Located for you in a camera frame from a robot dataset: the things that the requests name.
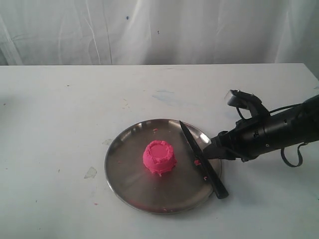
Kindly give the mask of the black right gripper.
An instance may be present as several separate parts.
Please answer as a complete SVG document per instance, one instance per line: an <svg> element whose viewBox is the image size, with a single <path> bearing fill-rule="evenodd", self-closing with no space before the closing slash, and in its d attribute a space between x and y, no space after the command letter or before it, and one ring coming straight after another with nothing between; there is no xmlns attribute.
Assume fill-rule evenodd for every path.
<svg viewBox="0 0 319 239"><path fill-rule="evenodd" d="M216 146L203 149L207 159L250 161L259 155L271 151L271 144L266 135L266 126L270 118L239 120L230 131L222 131L216 137Z"/></svg>

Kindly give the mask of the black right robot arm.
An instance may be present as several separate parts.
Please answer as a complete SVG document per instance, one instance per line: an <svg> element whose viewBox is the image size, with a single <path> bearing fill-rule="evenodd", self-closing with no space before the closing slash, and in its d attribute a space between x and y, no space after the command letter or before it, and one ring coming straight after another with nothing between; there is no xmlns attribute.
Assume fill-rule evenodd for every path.
<svg viewBox="0 0 319 239"><path fill-rule="evenodd" d="M258 156L298 143L319 139L319 97L273 116L240 119L234 129L222 131L211 139L203 153L208 159L247 162Z"/></svg>

